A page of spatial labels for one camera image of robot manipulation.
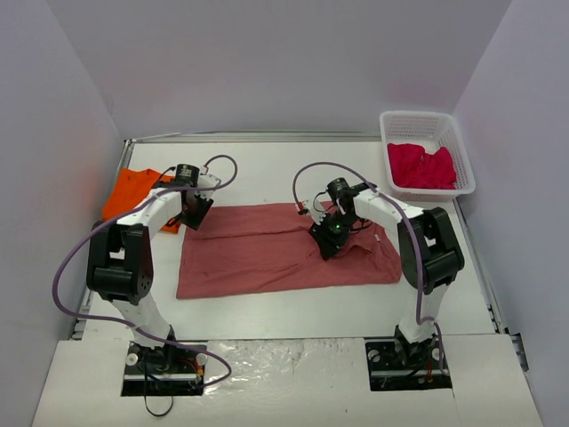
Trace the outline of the pink t shirt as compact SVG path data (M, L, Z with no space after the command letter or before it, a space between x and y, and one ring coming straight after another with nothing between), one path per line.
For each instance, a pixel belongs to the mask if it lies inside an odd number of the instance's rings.
M402 277L385 230L374 225L322 259L312 221L292 203L213 207L183 239L176 296L217 298L323 288L389 285Z

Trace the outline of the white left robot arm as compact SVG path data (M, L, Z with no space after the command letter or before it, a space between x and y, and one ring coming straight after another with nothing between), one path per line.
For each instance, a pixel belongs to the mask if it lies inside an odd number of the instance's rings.
M107 216L127 215L91 239L86 276L88 288L129 322L135 349L159 372L176 367L179 350L167 342L175 334L151 294L151 240L158 231L181 224L198 229L213 204L212 188L221 183L203 166L179 164L173 169L173 177L153 182L127 173Z

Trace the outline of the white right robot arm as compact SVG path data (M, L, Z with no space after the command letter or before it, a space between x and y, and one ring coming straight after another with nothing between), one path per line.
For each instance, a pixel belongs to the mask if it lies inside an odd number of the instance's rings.
M359 222L396 232L408 303L396 325L394 354L400 365L417 366L436 342L441 303L465 264L447 211L397 202L363 183L350 186L343 178L331 181L325 193L330 208L313 200L303 202L301 211L312 218L309 234L323 259L341 251Z

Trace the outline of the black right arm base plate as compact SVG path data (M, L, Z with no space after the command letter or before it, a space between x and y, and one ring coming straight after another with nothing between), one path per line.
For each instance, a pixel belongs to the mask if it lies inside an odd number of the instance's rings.
M438 339L431 339L403 361L394 338L365 340L365 355L371 391L431 391L453 387L446 360L441 361Z

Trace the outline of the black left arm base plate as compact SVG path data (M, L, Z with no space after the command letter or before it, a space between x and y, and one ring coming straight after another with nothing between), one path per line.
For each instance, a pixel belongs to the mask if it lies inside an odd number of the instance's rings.
M207 347L199 343L195 348L165 346L149 350L131 342L124 363L121 396L202 396Z

